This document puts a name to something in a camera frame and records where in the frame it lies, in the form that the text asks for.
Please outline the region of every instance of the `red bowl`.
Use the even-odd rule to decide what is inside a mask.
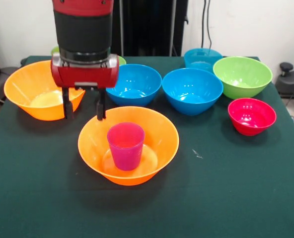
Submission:
[[[228,114],[235,129],[242,135],[257,135],[276,121],[274,109],[260,100],[240,98],[230,103]]]

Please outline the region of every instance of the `pink cup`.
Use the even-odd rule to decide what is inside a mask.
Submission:
[[[138,167],[144,139],[144,130],[135,123],[124,122],[110,128],[107,140],[117,168],[130,171]]]

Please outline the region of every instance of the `white wall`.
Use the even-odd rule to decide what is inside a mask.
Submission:
[[[203,2],[189,0],[183,53],[201,44]],[[259,56],[275,77],[280,62],[294,64],[294,0],[212,0],[210,32],[213,49],[226,56]],[[49,55],[56,44],[51,0],[0,0],[1,66]]]
[[[189,0],[183,53],[201,46],[203,3]],[[274,79],[279,63],[294,65],[294,0],[211,0],[209,17],[212,49],[225,56],[258,56]]]
[[[57,44],[51,0],[0,0],[0,66],[50,55]]]

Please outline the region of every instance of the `black knob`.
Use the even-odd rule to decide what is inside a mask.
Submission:
[[[294,68],[294,66],[291,63],[287,63],[287,62],[281,63],[280,67],[283,73],[288,73]]]

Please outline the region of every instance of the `bowl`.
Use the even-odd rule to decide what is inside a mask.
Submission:
[[[271,81],[271,70],[258,60],[247,57],[227,57],[214,65],[215,75],[224,85],[223,93],[231,98],[251,98]]]
[[[247,136],[265,131],[276,121],[274,109],[267,103],[253,98],[234,100],[228,106],[228,114],[235,129]]]
[[[223,56],[214,50],[198,48],[185,53],[184,60],[186,68],[198,68],[213,73],[213,65]]]
[[[107,94],[119,106],[146,106],[161,87],[161,76],[153,68],[141,64],[119,67],[115,88],[107,88]]]
[[[118,169],[113,161],[107,133],[122,122],[132,122],[145,131],[142,158],[132,171]],[[119,185],[144,183],[165,168],[179,147],[174,124],[164,115],[143,107],[118,107],[106,111],[106,119],[92,118],[78,138],[78,150],[85,163],[96,172]]]
[[[223,91],[223,85],[215,75],[195,68],[170,72],[164,77],[162,87],[171,105],[189,116],[212,107]]]
[[[29,64],[13,73],[4,84],[6,97],[25,112],[39,120],[64,118],[62,90],[51,75],[51,61]],[[75,111],[85,91],[70,89]]]
[[[126,64],[126,60],[123,57],[118,56],[118,59],[119,59],[119,66]]]
[[[51,50],[51,55],[53,55],[53,53],[56,53],[56,52],[60,52],[60,48],[59,48],[59,46],[55,46],[55,47],[53,47],[53,49]]]

